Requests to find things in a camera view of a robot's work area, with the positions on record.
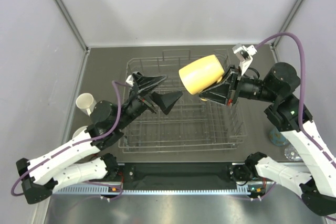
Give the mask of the blue patterned mug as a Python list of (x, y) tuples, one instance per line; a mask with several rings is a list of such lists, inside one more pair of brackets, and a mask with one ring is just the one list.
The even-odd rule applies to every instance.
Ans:
[(288, 140), (274, 127), (268, 134), (269, 140), (275, 146), (285, 146), (288, 144)]

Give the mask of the red mug white inside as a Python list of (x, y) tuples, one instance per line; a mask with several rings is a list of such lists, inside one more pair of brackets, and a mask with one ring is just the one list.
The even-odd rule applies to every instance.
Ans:
[(77, 130), (75, 130), (75, 132), (72, 135), (72, 138), (75, 138), (76, 136), (78, 136), (82, 131), (86, 130), (87, 126), (82, 126), (80, 128), (78, 128)]

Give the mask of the yellow mug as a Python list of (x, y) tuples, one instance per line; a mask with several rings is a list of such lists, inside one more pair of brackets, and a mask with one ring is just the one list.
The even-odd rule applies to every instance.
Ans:
[(178, 71), (184, 88), (191, 95), (199, 94), (221, 81), (225, 71), (215, 55), (199, 58)]

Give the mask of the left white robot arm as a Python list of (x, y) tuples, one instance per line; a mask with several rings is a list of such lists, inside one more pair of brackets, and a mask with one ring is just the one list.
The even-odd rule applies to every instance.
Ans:
[[(140, 72), (133, 72), (125, 83), (129, 88), (125, 101), (117, 93), (117, 103), (106, 100), (97, 102), (89, 115), (91, 124), (76, 137), (38, 158), (18, 160), (19, 179), (13, 186), (20, 184), (23, 190), (21, 195), (32, 205), (67, 186), (82, 182), (98, 184), (116, 179), (119, 173), (116, 158), (110, 153), (102, 156), (98, 156), (98, 153), (122, 138), (122, 130), (145, 111), (156, 113), (156, 108), (160, 108), (165, 115), (170, 113), (183, 93), (155, 92), (155, 88), (166, 79), (166, 75), (146, 77)], [(85, 163), (80, 162), (89, 155), (96, 157)]]

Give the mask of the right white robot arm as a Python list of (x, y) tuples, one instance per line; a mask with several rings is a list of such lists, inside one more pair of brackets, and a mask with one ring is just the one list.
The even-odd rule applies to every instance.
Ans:
[(239, 77), (230, 66), (219, 83), (199, 93), (202, 99), (233, 105), (238, 98), (268, 102), (264, 111), (271, 124), (293, 145), (307, 166), (303, 173), (257, 152), (244, 164), (231, 168), (233, 180), (273, 180), (302, 199), (316, 215), (335, 213), (335, 157), (324, 144), (307, 108), (299, 111), (299, 99), (293, 94), (300, 84), (295, 68), (285, 62), (272, 66), (265, 78)]

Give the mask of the clear glass cup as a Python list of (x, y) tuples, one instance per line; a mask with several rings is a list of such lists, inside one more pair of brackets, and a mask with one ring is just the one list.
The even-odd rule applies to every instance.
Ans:
[(292, 161), (292, 162), (302, 161), (302, 158), (300, 157), (299, 153), (292, 145), (288, 145), (285, 148), (284, 155), (289, 161)]

